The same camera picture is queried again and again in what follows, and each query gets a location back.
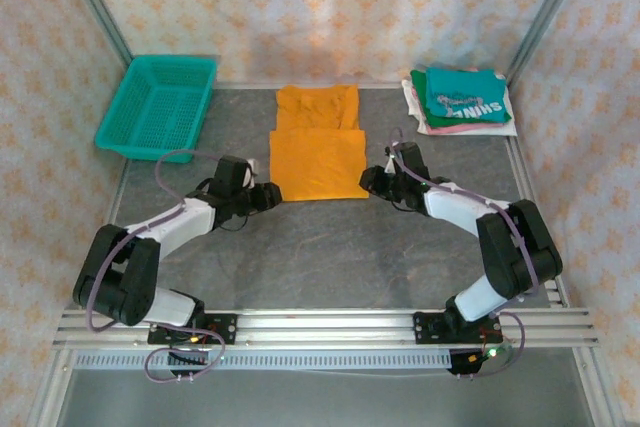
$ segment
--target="floral wallpaper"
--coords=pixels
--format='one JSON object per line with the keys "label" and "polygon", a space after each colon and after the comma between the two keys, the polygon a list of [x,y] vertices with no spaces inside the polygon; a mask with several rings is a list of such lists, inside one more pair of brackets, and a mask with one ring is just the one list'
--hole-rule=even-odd
{"label": "floral wallpaper", "polygon": [[506,70],[543,0],[106,0],[134,54],[216,54],[230,82]]}
{"label": "floral wallpaper", "polygon": [[576,305],[640,423],[640,1],[566,0],[515,90],[518,131]]}
{"label": "floral wallpaper", "polygon": [[120,159],[93,136],[123,67],[83,0],[0,0],[0,425],[26,422]]}

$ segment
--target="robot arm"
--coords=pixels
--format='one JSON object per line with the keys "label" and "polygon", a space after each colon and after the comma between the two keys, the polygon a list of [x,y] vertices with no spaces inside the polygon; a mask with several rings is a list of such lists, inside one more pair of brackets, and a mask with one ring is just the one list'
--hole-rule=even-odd
{"label": "robot arm", "polygon": [[365,170],[360,186],[391,202],[403,202],[427,217],[446,220],[476,236],[480,242],[485,274],[469,288],[450,298],[445,312],[429,326],[427,333],[437,339],[455,339],[465,331],[477,329],[483,319],[510,299],[532,287],[522,252],[514,242],[505,220],[488,204],[504,209],[524,238],[540,283],[562,272],[560,255],[536,205],[529,200],[509,203],[485,199],[485,204],[455,193],[459,187],[442,177],[431,178],[420,149],[406,142],[395,147],[406,169],[447,190],[440,190],[408,175],[387,149],[386,168]]}
{"label": "robot arm", "polygon": [[74,301],[87,306],[97,272],[113,248],[139,231],[108,267],[98,289],[94,310],[125,325],[140,322],[175,326],[198,325],[204,304],[189,295],[156,287],[160,260],[195,237],[207,234],[234,215],[246,217],[272,209],[282,197],[273,183],[254,184],[250,161],[225,156],[213,178],[188,194],[184,204],[127,227],[101,227],[89,249],[73,289]]}

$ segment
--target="green basket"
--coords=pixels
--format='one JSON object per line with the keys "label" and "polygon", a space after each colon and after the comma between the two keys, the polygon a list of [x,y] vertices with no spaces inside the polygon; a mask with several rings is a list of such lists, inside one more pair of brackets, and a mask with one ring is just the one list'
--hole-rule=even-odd
{"label": "green basket", "polygon": [[[98,129],[96,145],[141,160],[195,148],[215,75],[216,63],[210,59],[136,57]],[[167,162],[186,163],[191,157],[174,155]]]}

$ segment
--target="stack of folded clothes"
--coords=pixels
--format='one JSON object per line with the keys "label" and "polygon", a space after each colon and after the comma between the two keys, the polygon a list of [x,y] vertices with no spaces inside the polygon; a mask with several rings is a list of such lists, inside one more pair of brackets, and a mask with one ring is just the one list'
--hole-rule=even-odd
{"label": "stack of folded clothes", "polygon": [[402,85],[420,133],[516,135],[506,81],[493,70],[413,70]]}

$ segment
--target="folded yellow shirt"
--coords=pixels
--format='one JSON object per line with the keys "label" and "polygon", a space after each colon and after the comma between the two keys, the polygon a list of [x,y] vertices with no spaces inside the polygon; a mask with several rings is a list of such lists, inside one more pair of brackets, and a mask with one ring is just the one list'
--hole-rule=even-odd
{"label": "folded yellow shirt", "polygon": [[276,130],[360,128],[357,85],[334,85],[326,89],[287,85],[278,91],[276,99]]}
{"label": "folded yellow shirt", "polygon": [[366,199],[362,130],[293,129],[270,135],[271,182],[285,201]]}

